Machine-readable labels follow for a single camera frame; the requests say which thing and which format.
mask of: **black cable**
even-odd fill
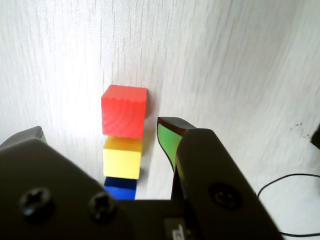
[[[270,186],[271,184],[274,184],[282,179],[288,178],[288,177],[292,177],[292,176],[308,176],[308,177],[315,177],[315,178],[320,178],[320,175],[315,175],[315,174],[308,174],[308,173],[294,173],[294,174],[288,174],[285,176],[282,176],[272,182],[269,182],[267,185],[265,185],[263,188],[260,189],[260,191],[257,194],[257,198],[259,198],[261,192],[268,186]],[[288,237],[294,237],[294,238],[308,238],[308,237],[315,237],[315,236],[320,236],[320,232],[317,233],[310,233],[310,234],[291,234],[291,233],[286,233],[286,232],[279,232],[280,234],[284,235],[284,236],[288,236]]]

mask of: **wood grain surface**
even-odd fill
[[[101,96],[148,88],[139,199],[168,199],[157,116],[220,138],[254,190],[320,174],[318,0],[2,0],[0,142],[40,125],[103,182]],[[320,181],[292,177],[261,198],[282,231],[320,232]]]

